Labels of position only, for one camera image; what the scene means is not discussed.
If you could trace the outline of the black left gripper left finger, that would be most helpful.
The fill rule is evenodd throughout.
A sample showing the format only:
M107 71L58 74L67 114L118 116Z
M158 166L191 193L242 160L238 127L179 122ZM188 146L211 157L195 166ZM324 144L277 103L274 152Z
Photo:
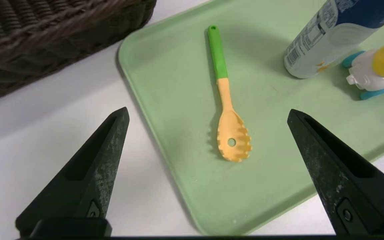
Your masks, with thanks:
M106 215L129 126L112 112L16 218L20 237L110 237Z

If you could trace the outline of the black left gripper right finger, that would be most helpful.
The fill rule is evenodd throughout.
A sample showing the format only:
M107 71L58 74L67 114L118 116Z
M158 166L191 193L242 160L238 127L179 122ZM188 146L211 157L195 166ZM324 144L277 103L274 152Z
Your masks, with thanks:
M384 235L384 173L304 112L287 124L337 235Z

